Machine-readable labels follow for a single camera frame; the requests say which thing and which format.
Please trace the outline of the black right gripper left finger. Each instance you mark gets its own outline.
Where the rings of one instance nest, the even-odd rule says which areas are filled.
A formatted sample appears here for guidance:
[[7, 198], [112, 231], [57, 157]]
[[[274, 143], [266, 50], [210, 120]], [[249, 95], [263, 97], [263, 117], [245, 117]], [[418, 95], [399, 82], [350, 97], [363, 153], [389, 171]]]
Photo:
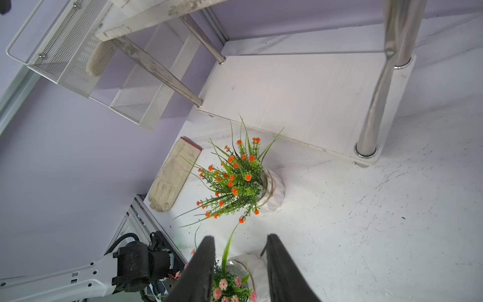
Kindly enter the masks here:
[[211, 301], [215, 278], [215, 239], [206, 236], [164, 301]]

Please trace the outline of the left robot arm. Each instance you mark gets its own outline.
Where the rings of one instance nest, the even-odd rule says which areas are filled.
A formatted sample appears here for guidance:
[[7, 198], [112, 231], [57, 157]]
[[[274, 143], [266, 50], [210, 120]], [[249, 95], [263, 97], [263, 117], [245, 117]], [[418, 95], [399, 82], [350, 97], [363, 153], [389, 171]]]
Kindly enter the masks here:
[[1, 301], [82, 301], [156, 288], [177, 279], [186, 262], [160, 231], [149, 243], [137, 234], [116, 239], [102, 258], [80, 268], [34, 277], [1, 280]]

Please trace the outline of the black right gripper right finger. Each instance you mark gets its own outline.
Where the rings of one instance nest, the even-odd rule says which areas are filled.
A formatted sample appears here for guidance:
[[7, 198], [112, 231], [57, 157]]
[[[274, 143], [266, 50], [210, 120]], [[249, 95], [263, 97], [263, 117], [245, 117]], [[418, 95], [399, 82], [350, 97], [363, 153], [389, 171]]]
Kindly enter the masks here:
[[265, 251], [271, 301], [321, 301], [276, 234], [267, 236]]

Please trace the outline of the orange flower plant white pot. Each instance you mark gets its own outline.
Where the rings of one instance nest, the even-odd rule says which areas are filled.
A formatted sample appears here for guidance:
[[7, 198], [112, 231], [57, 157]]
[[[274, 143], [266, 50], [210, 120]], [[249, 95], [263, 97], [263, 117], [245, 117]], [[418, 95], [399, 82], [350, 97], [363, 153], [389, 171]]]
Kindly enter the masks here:
[[264, 159], [280, 138], [278, 133], [266, 148], [261, 148], [261, 139], [250, 138], [241, 121], [240, 134], [231, 137], [231, 145], [221, 148], [210, 141], [219, 162], [217, 166], [203, 167], [185, 158], [187, 172], [210, 191], [209, 197], [196, 201], [196, 207], [187, 212], [204, 210], [201, 221], [238, 213], [238, 222], [244, 223], [251, 215], [279, 211], [285, 187], [279, 176], [264, 167]]

